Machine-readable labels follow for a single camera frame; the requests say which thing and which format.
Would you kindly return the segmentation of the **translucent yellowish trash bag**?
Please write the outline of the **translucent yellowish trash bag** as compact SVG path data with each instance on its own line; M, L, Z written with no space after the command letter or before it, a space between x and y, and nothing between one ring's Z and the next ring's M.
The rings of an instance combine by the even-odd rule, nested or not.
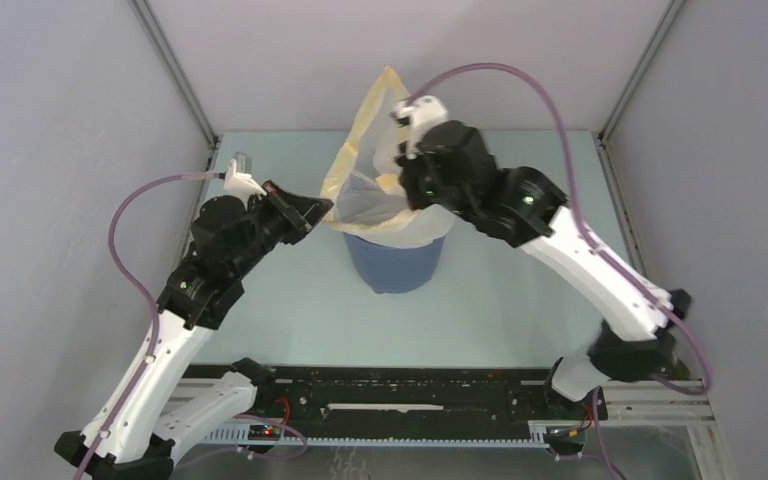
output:
M334 203L326 222L335 230L389 248L424 247L447 235L455 216L439 206L409 208L395 163L407 134L391 118L409 96L396 71L385 67L360 104L320 195Z

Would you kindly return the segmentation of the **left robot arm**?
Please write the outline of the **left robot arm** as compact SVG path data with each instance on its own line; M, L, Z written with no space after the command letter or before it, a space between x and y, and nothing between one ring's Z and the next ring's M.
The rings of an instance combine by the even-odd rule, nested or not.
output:
M183 406L163 409L243 296L244 277L276 246L303 240L332 207L328 199L292 194L271 181L247 199L223 195L201 206L186 256L149 302L150 329L126 375L82 430L64 432L55 443L78 477L167 479L226 420L272 411L273 376L250 359Z

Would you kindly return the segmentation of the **blue plastic trash bin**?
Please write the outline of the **blue plastic trash bin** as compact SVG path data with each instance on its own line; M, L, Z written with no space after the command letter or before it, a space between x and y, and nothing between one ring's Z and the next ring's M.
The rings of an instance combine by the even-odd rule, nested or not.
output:
M417 248L393 248L344 234L352 265L377 294L403 294L428 283L435 274L446 237Z

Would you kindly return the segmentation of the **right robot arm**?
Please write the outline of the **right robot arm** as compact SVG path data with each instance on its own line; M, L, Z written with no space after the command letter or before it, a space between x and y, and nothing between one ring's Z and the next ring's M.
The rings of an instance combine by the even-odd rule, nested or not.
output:
M567 195L539 170L499 167L478 129L456 120L396 125L395 162L411 209L448 210L548 266L601 313L596 337L553 365L541 392L548 414L570 416L607 381L663 380L672 372L678 358L669 329L689 308L687 292L644 280L576 223Z

